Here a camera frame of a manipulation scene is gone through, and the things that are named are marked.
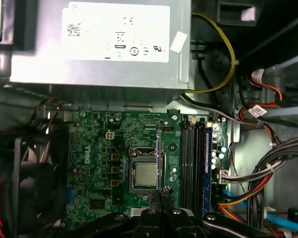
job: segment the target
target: ce mark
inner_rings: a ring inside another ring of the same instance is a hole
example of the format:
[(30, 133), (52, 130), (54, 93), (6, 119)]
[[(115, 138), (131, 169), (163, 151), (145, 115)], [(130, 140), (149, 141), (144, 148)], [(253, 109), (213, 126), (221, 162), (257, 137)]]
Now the ce mark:
[(134, 24), (134, 18), (133, 17), (124, 17), (124, 25), (133, 25)]

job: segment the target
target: ram slot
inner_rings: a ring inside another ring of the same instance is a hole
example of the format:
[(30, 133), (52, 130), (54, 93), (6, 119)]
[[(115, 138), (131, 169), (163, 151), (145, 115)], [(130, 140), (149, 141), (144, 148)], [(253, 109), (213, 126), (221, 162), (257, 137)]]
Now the ram slot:
[(189, 200), (187, 193), (188, 190), (188, 176), (189, 176), (189, 158), (190, 158), (190, 144), (191, 140), (190, 135), (192, 133), (192, 128), (187, 128), (184, 126), (181, 130), (181, 139), (180, 139), (180, 165), (181, 165), (181, 174), (180, 174), (180, 206), (187, 208), (189, 206)]
[(182, 128), (180, 145), (180, 206), (197, 214), (201, 207), (198, 194), (204, 157), (204, 126)]
[(202, 207), (200, 209), (201, 216), (211, 211), (211, 185), (212, 185), (212, 169), (211, 158), (212, 157), (212, 128), (205, 129), (204, 140), (204, 160), (203, 160), (203, 177), (201, 180), (202, 193), (201, 201)]

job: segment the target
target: blue ram slot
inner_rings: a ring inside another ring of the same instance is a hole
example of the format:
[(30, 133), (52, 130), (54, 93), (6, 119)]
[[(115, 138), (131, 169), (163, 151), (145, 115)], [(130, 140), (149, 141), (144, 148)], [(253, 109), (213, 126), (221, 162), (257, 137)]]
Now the blue ram slot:
[(73, 190), (70, 186), (66, 189), (66, 204), (70, 205), (73, 202)]
[(205, 129), (205, 154), (204, 154), (204, 173), (203, 173), (203, 195), (202, 195), (202, 215), (211, 211), (211, 184), (212, 184), (212, 128)]

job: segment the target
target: white cable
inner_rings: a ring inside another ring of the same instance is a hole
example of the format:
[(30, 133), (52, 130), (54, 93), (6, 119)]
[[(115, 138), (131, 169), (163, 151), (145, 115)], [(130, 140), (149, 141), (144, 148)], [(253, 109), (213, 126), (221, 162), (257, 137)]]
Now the white cable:
[[(283, 161), (282, 160), (279, 160), (277, 162), (275, 162), (274, 164), (269, 164), (270, 166), (264, 170), (261, 170), (257, 173), (254, 173), (254, 174), (251, 174), (251, 176), (256, 176), (256, 175), (261, 175), (261, 174), (264, 174), (266, 172), (269, 172), (269, 171), (275, 171), (274, 168), (277, 167), (278, 165), (280, 165)], [(222, 171), (222, 178), (226, 178), (226, 179), (243, 179), (243, 178), (246, 178), (248, 177), (249, 175), (246, 175), (246, 176), (230, 176), (228, 174), (225, 173), (225, 171)]]

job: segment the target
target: yellow wire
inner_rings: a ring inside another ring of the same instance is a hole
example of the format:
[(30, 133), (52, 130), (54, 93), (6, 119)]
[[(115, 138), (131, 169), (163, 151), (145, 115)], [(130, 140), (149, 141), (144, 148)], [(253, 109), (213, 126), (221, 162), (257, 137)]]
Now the yellow wire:
[(219, 203), (219, 206), (222, 206), (222, 207), (228, 207), (228, 206), (231, 206), (231, 205), (234, 205), (234, 204), (237, 204), (237, 203), (240, 203), (241, 201), (244, 201), (252, 196), (255, 196), (256, 194), (258, 194), (258, 192), (260, 190), (262, 190), (263, 188), (261, 187), (260, 189), (256, 190), (255, 192), (251, 193), (250, 195), (246, 196), (246, 197), (243, 197), (237, 201), (234, 201), (234, 202), (228, 202), (228, 203)]
[(229, 54), (230, 54), (230, 61), (231, 61), (230, 69), (229, 69), (229, 72), (228, 72), (226, 78), (223, 80), (222, 83), (220, 83), (218, 86), (216, 86), (216, 87), (214, 87), (212, 89), (207, 89), (207, 90), (187, 90), (186, 91), (186, 93), (195, 93), (195, 94), (197, 94), (197, 93), (210, 93), (210, 92), (216, 91), (216, 90), (218, 90), (220, 88), (223, 88), (225, 85), (227, 85), (227, 83), (233, 77), (234, 71), (235, 71), (235, 53), (234, 53), (234, 50), (233, 50), (232, 45), (230, 44), (228, 38), (226, 37), (226, 35), (222, 31), (222, 29), (219, 28), (217, 26), (217, 24), (212, 19), (210, 19), (207, 16), (205, 16), (203, 14), (200, 14), (200, 13), (193, 13), (192, 15), (193, 16), (202, 17), (203, 19), (205, 19), (206, 21), (208, 21), (212, 26), (214, 26), (214, 28), (216, 29), (216, 31), (218, 32), (218, 34), (220, 35), (220, 37), (223, 39), (224, 43), (226, 44), (227, 49), (228, 49)]

